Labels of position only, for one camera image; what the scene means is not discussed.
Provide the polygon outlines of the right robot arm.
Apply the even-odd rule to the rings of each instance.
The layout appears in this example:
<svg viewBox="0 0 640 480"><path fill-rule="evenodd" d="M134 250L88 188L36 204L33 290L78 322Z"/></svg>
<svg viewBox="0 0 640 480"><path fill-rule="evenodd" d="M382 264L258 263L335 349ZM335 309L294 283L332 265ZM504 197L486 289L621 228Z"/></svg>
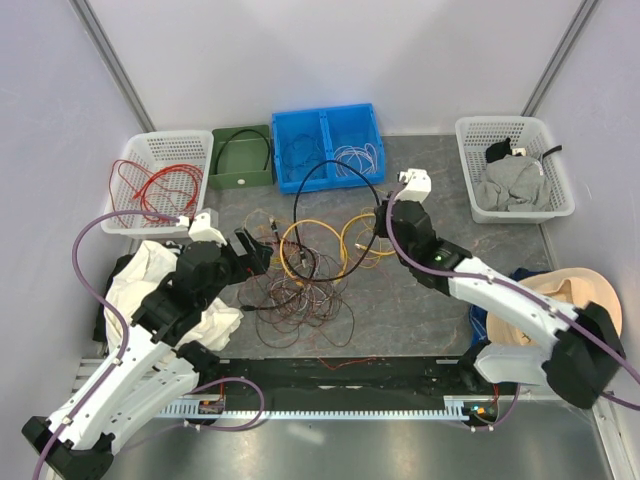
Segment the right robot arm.
<svg viewBox="0 0 640 480"><path fill-rule="evenodd" d="M486 340L470 348L458 368L467 392L492 383L550 388L571 405L591 408L620 369L632 368L607 310L554 300L490 267L469 251L439 238L415 201L383 201L374 232L387 238L417 282L483 308L530 338L527 345Z"/></svg>

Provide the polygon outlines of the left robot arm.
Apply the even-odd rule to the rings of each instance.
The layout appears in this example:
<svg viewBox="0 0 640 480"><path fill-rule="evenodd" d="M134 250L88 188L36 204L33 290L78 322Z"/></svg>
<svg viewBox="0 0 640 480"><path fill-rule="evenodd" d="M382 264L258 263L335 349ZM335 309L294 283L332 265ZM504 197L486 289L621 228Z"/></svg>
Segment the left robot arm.
<svg viewBox="0 0 640 480"><path fill-rule="evenodd" d="M106 304L122 328L114 352L58 410L33 416L22 428L39 455L35 478L49 466L63 479L100 479L167 405L194 390L216 388L218 357L188 335L222 290L266 273L273 254L246 230L235 234L242 255L212 227L193 234L180 254L158 242L142 244L159 254L159 279L145 295L135 295L130 317Z"/></svg>

